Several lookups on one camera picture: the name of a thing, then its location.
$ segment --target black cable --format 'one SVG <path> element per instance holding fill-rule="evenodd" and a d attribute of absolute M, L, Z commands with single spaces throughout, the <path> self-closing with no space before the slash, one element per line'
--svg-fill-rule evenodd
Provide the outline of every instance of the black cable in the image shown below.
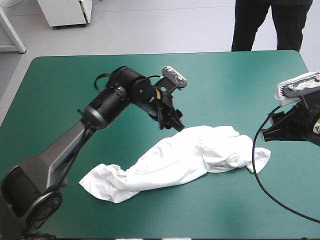
<path fill-rule="evenodd" d="M 98 87 L 98 80 L 99 80 L 99 79 L 102 79 L 102 78 L 105 78 L 105 77 L 110 77 L 110 76 L 111 76 L 110 73 L 102 73 L 102 74 L 100 74 L 99 76 L 97 76 L 97 77 L 95 78 L 93 87 L 94 87 L 94 89 L 95 89 L 98 93 L 101 93 L 101 90 L 100 90 L 99 87 Z"/>
<path fill-rule="evenodd" d="M 61 180 L 60 180 L 60 182 L 58 184 L 58 187 L 57 187 L 58 190 L 60 189 L 64 179 L 66 178 L 66 176 L 69 173 L 72 165 L 74 164 L 74 162 L 75 162 L 75 160 L 76 160 L 81 148 L 85 145 L 85 143 L 86 143 L 86 135 L 87 135 L 87 131 L 88 130 L 89 130 L 89 128 L 85 127 L 85 129 L 84 129 L 84 131 L 82 133 L 82 136 L 81 136 L 81 140 L 80 140 L 78 146 L 76 147 L 76 149 L 74 150 L 74 152 L 71 155 L 71 160 L 70 160 L 69 166 L 66 169 L 66 171 L 64 172 L 64 174 L 63 174 L 63 176 L 62 176 L 62 178 L 61 178 Z"/>
<path fill-rule="evenodd" d="M 265 187 L 263 186 L 263 184 L 261 183 L 259 177 L 258 177 L 258 174 L 257 174 L 257 171 L 256 171 L 256 165 L 255 165 L 255 145 L 256 145 L 256 141 L 257 141 L 257 138 L 258 138 L 258 135 L 260 133 L 260 131 L 262 130 L 262 128 L 266 125 L 267 121 L 269 120 L 269 118 L 272 116 L 272 114 L 275 113 L 275 111 L 277 111 L 279 108 L 281 108 L 281 106 L 277 106 L 275 109 L 273 109 L 269 114 L 268 114 L 268 117 L 266 118 L 266 120 L 263 122 L 263 124 L 259 127 L 258 131 L 256 132 L 255 136 L 254 136 L 254 139 L 253 139 L 253 144 L 252 144 L 252 166 L 253 166 L 253 173 L 254 173 L 254 176 L 255 176 L 255 179 L 256 181 L 258 182 L 260 188 L 264 191 L 265 194 L 268 195 L 269 198 L 271 198 L 273 201 L 275 201 L 277 204 L 279 204 L 281 207 L 287 209 L 288 211 L 302 217 L 302 218 L 305 218 L 305 219 L 308 219 L 310 221 L 313 221 L 315 223 L 318 223 L 320 224 L 320 220 L 316 219 L 316 218 L 313 218 L 313 217 L 310 217 L 310 216 L 307 216 L 301 212 L 298 212 L 286 205 L 284 205 L 282 202 L 280 202 L 279 200 L 277 200 L 274 196 L 272 196 L 266 189 Z"/>
<path fill-rule="evenodd" d="M 159 76 L 159 75 L 152 75 L 152 76 L 148 76 L 147 78 L 148 79 L 151 79 L 151 78 L 160 78 L 161 76 Z"/>

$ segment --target warning label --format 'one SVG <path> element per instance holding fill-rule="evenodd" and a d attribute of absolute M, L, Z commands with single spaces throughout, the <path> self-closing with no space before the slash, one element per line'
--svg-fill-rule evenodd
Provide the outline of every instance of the warning label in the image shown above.
<path fill-rule="evenodd" d="M 320 119 L 318 119 L 318 121 L 316 121 L 316 123 L 313 127 L 313 132 L 315 134 L 320 134 Z"/>

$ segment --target white furniture leg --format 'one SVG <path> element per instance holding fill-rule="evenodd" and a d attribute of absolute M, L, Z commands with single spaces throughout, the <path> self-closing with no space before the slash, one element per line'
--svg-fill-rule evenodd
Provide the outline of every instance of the white furniture leg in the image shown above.
<path fill-rule="evenodd" d="M 9 22 L 5 12 L 2 7 L 0 7 L 0 25 L 5 30 L 6 34 L 9 36 L 13 44 L 0 44 L 0 51 L 18 51 L 19 53 L 25 53 L 26 47 L 21 41 L 20 37 L 16 33 L 14 27 Z"/>

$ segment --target white cabinet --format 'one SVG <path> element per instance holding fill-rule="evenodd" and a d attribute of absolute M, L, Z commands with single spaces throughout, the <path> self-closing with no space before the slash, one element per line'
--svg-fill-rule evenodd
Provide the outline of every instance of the white cabinet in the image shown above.
<path fill-rule="evenodd" d="M 87 24 L 92 0 L 37 0 L 49 26 Z"/>

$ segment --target crumpled fabric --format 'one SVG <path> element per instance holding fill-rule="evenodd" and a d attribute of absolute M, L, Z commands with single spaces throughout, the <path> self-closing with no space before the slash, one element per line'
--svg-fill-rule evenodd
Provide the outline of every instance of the crumpled fabric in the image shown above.
<path fill-rule="evenodd" d="M 232 126 L 195 126 L 160 140 L 136 164 L 100 164 L 79 184 L 94 197 L 121 203 L 140 191 L 186 184 L 206 173 L 222 173 L 246 166 L 253 173 L 253 142 Z M 255 168 L 260 172 L 271 151 L 255 148 Z"/>

